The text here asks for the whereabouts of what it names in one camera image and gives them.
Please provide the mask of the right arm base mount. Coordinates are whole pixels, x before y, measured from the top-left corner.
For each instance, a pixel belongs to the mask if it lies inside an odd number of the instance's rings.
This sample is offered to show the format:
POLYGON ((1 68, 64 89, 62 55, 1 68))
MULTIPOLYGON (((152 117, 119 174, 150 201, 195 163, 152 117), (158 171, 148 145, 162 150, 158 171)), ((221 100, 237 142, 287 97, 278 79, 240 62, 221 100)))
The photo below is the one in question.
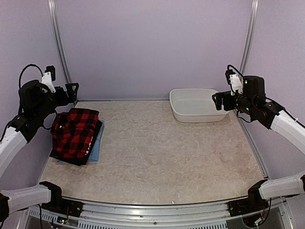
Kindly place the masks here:
POLYGON ((228 208, 231 217, 249 214, 268 207, 269 203, 267 200, 254 197, 247 197, 228 202, 228 208))

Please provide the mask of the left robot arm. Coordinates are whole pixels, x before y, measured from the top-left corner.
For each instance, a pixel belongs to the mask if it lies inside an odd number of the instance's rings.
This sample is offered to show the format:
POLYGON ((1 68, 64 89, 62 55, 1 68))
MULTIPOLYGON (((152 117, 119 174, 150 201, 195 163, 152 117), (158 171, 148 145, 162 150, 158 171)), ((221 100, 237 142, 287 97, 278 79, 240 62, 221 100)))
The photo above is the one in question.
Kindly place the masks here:
MULTIPOLYGON (((0 172, 3 174, 13 158, 44 126, 44 120, 59 106, 74 103, 79 89, 78 83, 69 83, 65 88, 49 86, 32 80, 19 89, 18 114, 7 123, 0 139, 0 172)), ((16 211, 38 204, 48 204, 56 212, 62 212, 67 202, 61 197, 61 188, 51 182, 16 190, 1 190, 0 220, 4 221, 16 211)))

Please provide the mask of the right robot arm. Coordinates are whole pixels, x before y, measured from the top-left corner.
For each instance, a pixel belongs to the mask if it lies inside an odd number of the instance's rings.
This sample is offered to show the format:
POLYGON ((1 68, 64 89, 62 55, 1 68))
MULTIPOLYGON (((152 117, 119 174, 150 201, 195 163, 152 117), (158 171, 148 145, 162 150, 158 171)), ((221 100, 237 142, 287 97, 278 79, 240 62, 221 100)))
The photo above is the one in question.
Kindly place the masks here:
MULTIPOLYGON (((279 103, 266 98, 264 79, 259 76, 237 74, 228 76, 231 90, 215 93, 212 99, 217 110, 237 110, 258 121, 267 129, 283 136, 302 153, 305 151, 305 126, 279 103)), ((267 200, 275 197, 302 195, 305 192, 304 171, 278 179, 261 180, 248 189, 244 208, 255 211, 259 206, 267 207, 267 200)))

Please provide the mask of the red black plaid shirt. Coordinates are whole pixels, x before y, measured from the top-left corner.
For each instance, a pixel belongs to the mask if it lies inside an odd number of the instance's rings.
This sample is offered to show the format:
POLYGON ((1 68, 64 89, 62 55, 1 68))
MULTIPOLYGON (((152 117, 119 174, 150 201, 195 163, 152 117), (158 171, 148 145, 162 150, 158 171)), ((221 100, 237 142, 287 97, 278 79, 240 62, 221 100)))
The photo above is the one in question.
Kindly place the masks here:
POLYGON ((72 108, 58 114, 51 127, 51 156, 61 159, 83 159, 89 153, 99 111, 72 108))

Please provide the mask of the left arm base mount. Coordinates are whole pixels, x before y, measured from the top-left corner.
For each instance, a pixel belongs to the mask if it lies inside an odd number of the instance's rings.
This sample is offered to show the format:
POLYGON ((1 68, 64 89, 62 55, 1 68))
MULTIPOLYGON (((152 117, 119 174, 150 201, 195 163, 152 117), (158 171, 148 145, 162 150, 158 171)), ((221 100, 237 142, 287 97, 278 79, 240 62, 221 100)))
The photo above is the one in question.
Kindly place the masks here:
POLYGON ((59 203, 43 203, 41 207, 51 212, 66 215, 68 217, 80 217, 83 209, 83 203, 75 200, 63 198, 59 203))

